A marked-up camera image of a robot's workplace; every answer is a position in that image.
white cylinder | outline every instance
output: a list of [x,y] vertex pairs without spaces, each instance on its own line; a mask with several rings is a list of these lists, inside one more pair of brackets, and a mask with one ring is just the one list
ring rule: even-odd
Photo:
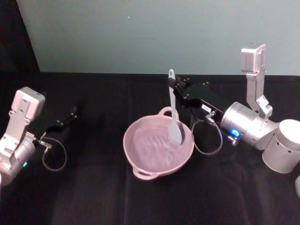
[[282,121],[262,158],[270,169],[278,173],[290,173],[300,161],[300,122]]
[[221,127],[238,131],[239,138],[259,150],[265,150],[277,123],[263,119],[239,102],[233,103],[225,112]]

table surface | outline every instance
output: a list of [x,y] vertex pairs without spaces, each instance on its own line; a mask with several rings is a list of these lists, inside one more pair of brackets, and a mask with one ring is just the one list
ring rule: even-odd
[[[246,104],[245,76],[190,76],[208,81],[230,101]],[[66,168],[49,172],[35,158],[1,190],[0,224],[43,225],[298,225],[300,199],[290,174],[270,170],[261,152],[225,141],[213,157],[194,151],[176,173],[152,181],[132,174],[122,140],[128,126],[170,104],[167,75],[1,74],[0,131],[5,132],[15,91],[46,91],[44,112],[61,118],[78,103],[78,120],[57,138]],[[300,78],[267,76],[273,121],[300,120]],[[177,106],[189,125],[190,111]]]

pink bowl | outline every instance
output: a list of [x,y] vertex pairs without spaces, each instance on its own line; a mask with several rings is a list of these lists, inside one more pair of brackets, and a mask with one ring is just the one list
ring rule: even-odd
[[133,174],[142,180],[152,180],[180,169],[191,157],[194,149],[191,130],[179,121],[183,134],[181,146],[174,146],[168,138],[172,118],[165,116],[171,107],[163,108],[158,115],[145,116],[127,129],[123,148]]

wall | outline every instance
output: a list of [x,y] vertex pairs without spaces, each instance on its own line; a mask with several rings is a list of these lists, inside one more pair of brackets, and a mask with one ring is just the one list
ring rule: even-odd
[[300,1],[18,0],[41,71],[240,74],[267,45],[269,75],[300,74]]

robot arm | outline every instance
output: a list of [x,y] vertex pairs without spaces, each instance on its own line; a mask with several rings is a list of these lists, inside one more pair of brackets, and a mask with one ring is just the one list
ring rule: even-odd
[[[247,102],[251,109],[239,102],[229,103],[202,84],[177,79],[169,80],[169,85],[174,86],[181,106],[202,108],[210,115],[214,112],[213,119],[227,131],[233,145],[242,139],[264,151],[262,158],[270,169],[290,173],[300,161],[300,122],[269,120],[273,108],[263,95],[265,51],[264,44],[251,45],[241,51],[242,72],[247,76]],[[300,177],[296,180],[296,188],[300,197]]]
[[61,131],[77,118],[74,107],[70,115],[64,120],[41,128],[41,133],[34,135],[28,132],[29,125],[40,115],[45,103],[45,97],[36,91],[24,87],[15,93],[9,123],[5,134],[0,139],[0,185],[12,182],[14,177],[27,165],[27,161],[35,153],[40,144],[46,151],[52,146],[42,141],[44,135],[50,131]]

